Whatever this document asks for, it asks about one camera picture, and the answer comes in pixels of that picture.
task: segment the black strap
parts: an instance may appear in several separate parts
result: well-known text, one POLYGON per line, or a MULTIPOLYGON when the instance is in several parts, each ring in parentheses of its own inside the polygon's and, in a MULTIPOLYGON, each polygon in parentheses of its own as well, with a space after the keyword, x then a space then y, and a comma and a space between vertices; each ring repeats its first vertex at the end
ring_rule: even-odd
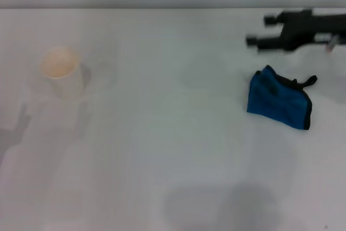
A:
POLYGON ((297 82, 297 79, 294 79, 294 80, 292 81, 292 83, 293 83, 296 87, 298 87, 298 88, 300 88, 300 89, 303 89, 303 88, 305 88, 305 87, 314 85, 314 84, 316 83, 316 81, 317 81, 317 76, 314 75, 314 76, 311 76, 310 78, 308 78, 308 80, 305 81, 304 83, 298 83, 298 82, 297 82))

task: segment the white tabletop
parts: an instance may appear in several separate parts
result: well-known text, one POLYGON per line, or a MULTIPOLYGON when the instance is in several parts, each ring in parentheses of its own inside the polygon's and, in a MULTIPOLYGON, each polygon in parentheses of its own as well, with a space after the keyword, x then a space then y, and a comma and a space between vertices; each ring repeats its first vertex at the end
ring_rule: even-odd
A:
POLYGON ((346 60, 247 49, 275 11, 1 10, 0 230, 344 230, 346 60), (80 100, 37 72, 57 45, 80 100), (267 64, 317 75, 310 130, 246 113, 267 64))

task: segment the blue pouch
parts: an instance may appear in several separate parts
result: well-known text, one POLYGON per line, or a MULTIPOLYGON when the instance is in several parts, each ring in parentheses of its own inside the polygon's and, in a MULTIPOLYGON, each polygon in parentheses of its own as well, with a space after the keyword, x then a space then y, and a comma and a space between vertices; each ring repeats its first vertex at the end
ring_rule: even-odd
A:
POLYGON ((250 82, 247 112, 283 122, 293 128, 308 130, 312 102, 303 88, 315 84, 316 76, 304 83, 277 75, 267 65, 257 71, 250 82))

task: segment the white cup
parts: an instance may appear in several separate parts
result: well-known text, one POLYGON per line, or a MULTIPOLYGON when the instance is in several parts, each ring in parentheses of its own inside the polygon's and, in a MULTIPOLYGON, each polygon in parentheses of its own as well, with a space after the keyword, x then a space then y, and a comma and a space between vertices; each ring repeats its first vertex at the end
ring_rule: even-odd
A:
POLYGON ((81 61, 71 49, 55 47, 49 50, 39 68, 60 98, 71 100, 82 94, 84 82, 81 61))

